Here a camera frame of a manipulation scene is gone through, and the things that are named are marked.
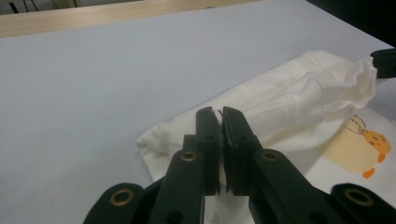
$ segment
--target printed cartoon character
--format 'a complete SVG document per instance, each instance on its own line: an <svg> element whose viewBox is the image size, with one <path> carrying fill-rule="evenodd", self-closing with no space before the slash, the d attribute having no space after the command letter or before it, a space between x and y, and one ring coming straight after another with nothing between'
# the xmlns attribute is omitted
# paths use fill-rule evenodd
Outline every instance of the printed cartoon character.
<svg viewBox="0 0 396 224"><path fill-rule="evenodd" d="M349 172L370 178L375 165L390 153L391 146L384 134L367 130L364 121L355 115L318 150Z"/></svg>

